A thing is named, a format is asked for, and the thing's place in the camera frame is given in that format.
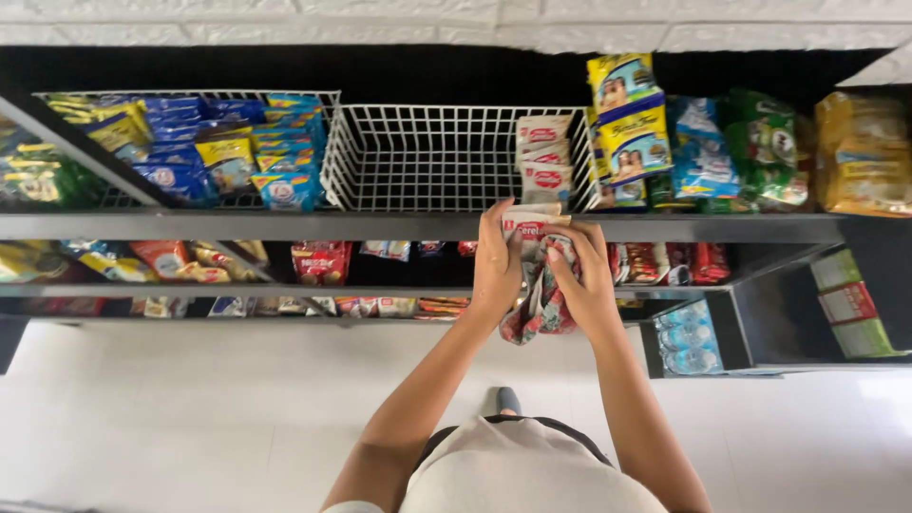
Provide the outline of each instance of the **white tiled floor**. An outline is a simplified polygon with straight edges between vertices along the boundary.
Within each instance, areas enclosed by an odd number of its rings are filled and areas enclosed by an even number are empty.
[[[33,324],[0,377],[0,498],[110,513],[315,511],[347,451],[444,326]],[[492,387],[613,457],[585,340],[494,337],[441,424]],[[717,511],[912,504],[912,372],[659,380]]]

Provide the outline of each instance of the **white brick wall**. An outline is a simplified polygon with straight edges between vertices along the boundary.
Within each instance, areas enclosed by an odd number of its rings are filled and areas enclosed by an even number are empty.
[[[910,42],[912,0],[0,0],[4,45],[452,43],[554,53]]]

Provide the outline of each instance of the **shelf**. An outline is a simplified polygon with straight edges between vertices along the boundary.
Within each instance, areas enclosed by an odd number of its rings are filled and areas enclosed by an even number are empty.
[[[615,287],[619,299],[692,299],[708,292],[728,290],[725,285],[711,287]],[[237,284],[132,284],[87,283],[74,285],[0,285],[0,298],[132,298],[168,296],[172,298],[216,298],[233,296],[267,298],[292,296],[317,297],[387,297],[387,298],[467,298],[471,288],[462,287],[305,287],[302,285],[237,283]]]
[[[580,214],[614,242],[839,243],[832,214]],[[190,211],[158,207],[0,214],[0,239],[475,240],[478,214]]]

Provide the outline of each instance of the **black shorts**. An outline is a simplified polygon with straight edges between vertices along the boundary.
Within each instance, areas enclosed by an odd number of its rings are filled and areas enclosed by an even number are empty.
[[[484,420],[488,421],[491,424],[499,424],[501,422],[521,421],[521,420],[527,419],[527,418],[530,418],[530,417],[522,417],[520,415],[491,415],[488,417],[484,417]],[[552,429],[556,429],[557,431],[560,431],[561,433],[566,434],[567,436],[573,438],[574,440],[576,440],[577,442],[582,444],[583,447],[585,447],[586,449],[589,449],[589,452],[592,453],[592,455],[595,456],[598,461],[604,463],[605,465],[613,467],[613,465],[611,465],[611,462],[608,461],[608,458],[605,457],[604,454],[602,454],[602,451],[598,450],[598,445],[596,445],[596,443],[593,442],[585,434],[582,434],[582,433],[576,431],[574,428],[570,427],[569,425],[564,424],[562,422],[558,422],[555,419],[549,419],[548,417],[531,417],[531,418],[535,419],[542,425],[545,425]],[[418,470],[418,467],[421,465],[421,463],[423,463],[424,460],[428,459],[428,456],[430,456],[430,453],[432,453],[434,451],[434,449],[436,449],[437,446],[440,445],[440,442],[442,442],[447,436],[450,436],[450,433],[455,431],[456,427],[457,426],[455,426],[455,425],[451,426],[451,427],[444,427],[443,429],[441,429],[437,433],[435,433],[430,439],[428,439],[428,443],[424,445],[424,449],[421,451],[421,456],[419,456],[419,458],[418,458],[418,463],[415,464],[415,470]]]

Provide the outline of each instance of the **shoe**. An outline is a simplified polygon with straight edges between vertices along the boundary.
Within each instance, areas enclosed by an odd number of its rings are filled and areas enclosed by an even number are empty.
[[[508,386],[497,389],[497,413],[499,414],[504,409],[513,410],[517,415],[523,414],[523,408],[519,405],[516,392]]]

